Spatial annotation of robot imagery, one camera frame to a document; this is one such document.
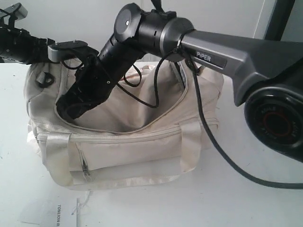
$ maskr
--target white wall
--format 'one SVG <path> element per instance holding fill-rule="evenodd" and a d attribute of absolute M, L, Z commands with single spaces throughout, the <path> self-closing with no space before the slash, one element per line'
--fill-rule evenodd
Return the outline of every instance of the white wall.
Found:
<path fill-rule="evenodd" d="M 74 39 L 100 50 L 113 33 L 117 13 L 135 2 L 151 10 L 150 0 L 7 0 L 5 8 L 20 1 L 28 16 L 17 27 L 32 35 L 58 42 Z M 196 29 L 263 38 L 276 0 L 162 0 L 164 10 L 175 10 L 190 19 Z"/>
<path fill-rule="evenodd" d="M 283 41 L 303 42 L 303 1 L 296 0 L 284 30 Z"/>

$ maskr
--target white table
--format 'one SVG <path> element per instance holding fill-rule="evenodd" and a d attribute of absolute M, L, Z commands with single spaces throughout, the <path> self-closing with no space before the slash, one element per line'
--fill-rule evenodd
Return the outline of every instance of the white table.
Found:
<path fill-rule="evenodd" d="M 18 221 L 30 201 L 84 192 L 57 186 L 26 145 L 23 83 L 27 66 L 0 65 L 0 226 Z M 226 79 L 217 115 L 218 141 L 245 170 L 273 181 L 303 182 L 303 164 L 263 146 L 249 131 L 243 108 L 233 104 Z M 197 168 L 178 180 L 150 187 L 93 192 L 80 227 L 303 227 L 303 191 L 254 184 L 236 173 L 215 149 L 203 151 Z"/>

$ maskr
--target beige bag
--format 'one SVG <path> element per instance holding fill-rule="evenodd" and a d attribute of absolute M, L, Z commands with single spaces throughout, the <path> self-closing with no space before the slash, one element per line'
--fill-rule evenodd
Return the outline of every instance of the beige bag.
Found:
<path fill-rule="evenodd" d="M 79 64 L 76 60 L 66 63 Z M 59 117 L 55 103 L 74 83 L 75 71 L 61 64 L 32 65 L 25 83 L 28 141 L 39 146 L 53 180 L 72 190 L 87 191 L 166 183 L 193 170 L 210 141 L 199 120 L 193 75 L 184 62 L 179 66 L 180 73 L 169 62 L 160 68 L 159 108 L 140 104 L 116 86 L 105 103 L 68 123 Z M 154 104 L 154 71 L 154 66 L 141 69 L 139 87 L 120 84 Z M 50 87 L 37 86 L 41 72 L 55 76 Z M 133 69 L 127 77 L 134 84 L 139 81 Z M 198 81 L 205 117 L 216 131 L 215 108 L 223 76 L 205 68 Z"/>

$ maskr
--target bag handle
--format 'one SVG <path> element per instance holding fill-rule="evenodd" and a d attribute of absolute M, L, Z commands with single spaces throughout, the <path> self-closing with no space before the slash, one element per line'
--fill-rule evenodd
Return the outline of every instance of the bag handle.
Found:
<path fill-rule="evenodd" d="M 199 161 L 202 131 L 198 119 L 182 122 L 180 127 L 182 131 L 180 172 L 187 173 L 195 169 Z M 71 190 L 90 191 L 168 183 L 176 180 L 181 174 L 141 176 L 74 185 L 73 177 L 69 171 L 69 140 L 70 134 L 67 133 L 51 132 L 49 134 L 46 142 L 46 167 L 58 185 Z"/>

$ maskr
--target robotic arm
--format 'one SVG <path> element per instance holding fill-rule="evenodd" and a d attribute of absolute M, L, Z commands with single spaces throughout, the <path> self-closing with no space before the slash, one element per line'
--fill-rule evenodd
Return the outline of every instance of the robotic arm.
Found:
<path fill-rule="evenodd" d="M 82 64 L 76 68 L 76 82 L 56 104 L 62 118 L 76 119 L 105 102 L 118 81 L 145 54 L 172 62 L 188 61 L 190 56 L 191 61 L 232 79 L 235 105 L 246 103 L 247 123 L 260 141 L 303 162 L 303 43 L 197 31 L 176 12 L 164 12 L 160 0 L 152 2 L 155 9 L 151 12 L 135 3 L 124 6 L 100 53 L 82 41 L 55 43 L 32 37 L 22 29 L 12 32 L 11 25 L 2 24 L 0 57 L 27 64 L 79 58 Z"/>

